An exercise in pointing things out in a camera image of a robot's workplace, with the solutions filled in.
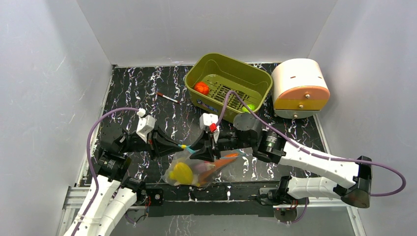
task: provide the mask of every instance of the olive green plastic basket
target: olive green plastic basket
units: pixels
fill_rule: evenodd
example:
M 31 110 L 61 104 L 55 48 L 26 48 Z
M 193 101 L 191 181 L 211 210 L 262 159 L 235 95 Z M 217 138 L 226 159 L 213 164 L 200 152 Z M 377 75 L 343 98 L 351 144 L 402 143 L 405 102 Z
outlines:
M 210 87 L 210 93 L 201 94 L 194 90 L 197 82 Z M 185 85 L 194 106 L 220 115 L 226 93 L 234 90 L 246 104 L 253 104 L 255 113 L 262 106 L 272 87 L 271 76 L 254 66 L 218 53 L 203 56 L 185 76 Z M 233 122 L 242 113 L 243 105 L 231 95 L 223 119 Z

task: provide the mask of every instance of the red button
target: red button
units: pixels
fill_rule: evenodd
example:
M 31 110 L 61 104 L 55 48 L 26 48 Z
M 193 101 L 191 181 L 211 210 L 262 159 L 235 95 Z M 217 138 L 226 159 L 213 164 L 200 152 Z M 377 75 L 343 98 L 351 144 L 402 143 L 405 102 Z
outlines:
M 215 123 L 212 123 L 209 127 L 210 127 L 210 131 L 211 131 L 211 132 L 214 132 L 214 131 L 216 131 L 216 129 L 217 129 L 217 126 L 216 126 L 216 124 L 215 124 Z

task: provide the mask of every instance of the orange ball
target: orange ball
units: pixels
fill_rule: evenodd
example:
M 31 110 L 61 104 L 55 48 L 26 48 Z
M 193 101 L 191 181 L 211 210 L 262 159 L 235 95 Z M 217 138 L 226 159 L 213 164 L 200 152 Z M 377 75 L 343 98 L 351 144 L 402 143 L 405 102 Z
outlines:
M 210 87 L 204 82 L 198 82 L 194 86 L 194 90 L 204 95 L 207 95 L 210 92 Z

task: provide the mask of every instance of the green ball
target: green ball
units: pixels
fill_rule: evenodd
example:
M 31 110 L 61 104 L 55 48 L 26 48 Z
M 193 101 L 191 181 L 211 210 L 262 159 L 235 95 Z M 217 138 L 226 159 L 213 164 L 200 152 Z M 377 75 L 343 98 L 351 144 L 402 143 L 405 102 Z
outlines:
M 249 107 L 249 109 L 250 109 L 251 111 L 253 111 L 253 110 L 255 109 L 255 105 L 253 105 L 253 104 L 248 104 L 248 107 Z M 248 113 L 250 113 L 250 112 L 247 110 L 247 108 L 246 108 L 246 107 L 242 107 L 242 111 L 243 111 L 243 112 L 248 112 Z

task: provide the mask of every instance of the robotic arm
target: robotic arm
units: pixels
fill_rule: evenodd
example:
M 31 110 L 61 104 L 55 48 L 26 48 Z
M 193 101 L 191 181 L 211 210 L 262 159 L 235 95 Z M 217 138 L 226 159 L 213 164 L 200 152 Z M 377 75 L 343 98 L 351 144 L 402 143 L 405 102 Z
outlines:
M 151 189 L 146 189 L 143 181 L 128 178 L 122 181 L 131 159 L 127 152 L 147 151 L 152 160 L 182 151 L 185 147 L 168 137 L 156 124 L 155 118 L 143 109 L 136 132 L 128 134 L 120 127 L 119 137 L 102 137 L 99 159 L 95 167 L 98 175 L 99 192 L 88 213 L 76 216 L 65 236 L 108 236 L 125 212 L 134 204 L 143 203 Z M 339 198 L 343 202 L 368 208 L 372 182 L 370 165 L 355 162 L 333 161 L 335 156 L 306 148 L 307 154 L 300 151 L 276 133 L 264 129 L 262 123 L 249 113 L 235 117 L 231 132 L 220 131 L 216 126 L 217 115 L 203 114 L 200 118 L 202 132 L 190 146 L 195 151 L 190 158 L 213 162 L 221 158 L 221 152 L 239 148 L 252 148 L 253 156 L 264 162 L 294 166 L 311 171 L 321 177 L 297 178 L 282 177 L 279 187 L 268 189 L 259 199 L 270 205 L 289 204 L 296 199 L 307 197 Z M 320 159 L 311 153 L 329 157 Z M 358 160 L 371 161 L 361 156 Z M 79 212 L 84 212 L 96 190 L 93 182 Z

